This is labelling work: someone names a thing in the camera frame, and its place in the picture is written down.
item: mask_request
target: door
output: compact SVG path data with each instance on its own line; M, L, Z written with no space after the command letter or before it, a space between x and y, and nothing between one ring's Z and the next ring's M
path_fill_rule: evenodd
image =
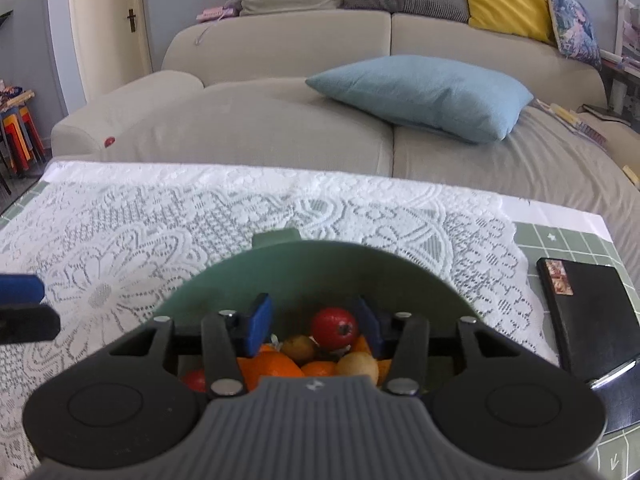
M69 0L87 102L151 72L142 0Z

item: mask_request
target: bowl handle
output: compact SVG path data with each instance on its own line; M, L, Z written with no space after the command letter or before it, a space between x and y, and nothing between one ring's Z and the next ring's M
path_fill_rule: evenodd
M298 240L302 240L302 237L295 227L278 229L274 231L267 231L265 233L256 233L251 240L251 247L253 249L259 249L261 247L268 247L286 242L296 242Z

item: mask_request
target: sticker on notebook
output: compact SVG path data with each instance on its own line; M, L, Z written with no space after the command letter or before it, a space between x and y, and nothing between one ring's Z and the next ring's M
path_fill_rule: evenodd
M562 296L572 296L574 294L569 277L566 275L564 263L560 260L545 260L546 270L551 276L551 283L554 286L554 292Z

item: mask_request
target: door handle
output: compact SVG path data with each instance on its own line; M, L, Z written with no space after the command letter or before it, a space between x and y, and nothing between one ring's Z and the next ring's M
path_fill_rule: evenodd
M133 12L133 9L129 9L129 15L127 16L127 19L129 20L129 25L131 25L131 31L135 32L136 31L136 15Z

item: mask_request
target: sofa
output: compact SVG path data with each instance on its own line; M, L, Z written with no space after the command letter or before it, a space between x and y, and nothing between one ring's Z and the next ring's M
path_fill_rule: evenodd
M640 287L640 174L634 133L590 118L605 153L526 107L495 144L393 126L315 92L305 78L395 54L499 70L570 110L606 107L598 72L543 43L408 14L313 10L203 23L176 35L160 72L89 103L52 131L56 157L103 162L283 166L441 182L604 217ZM104 140L114 137L108 148Z

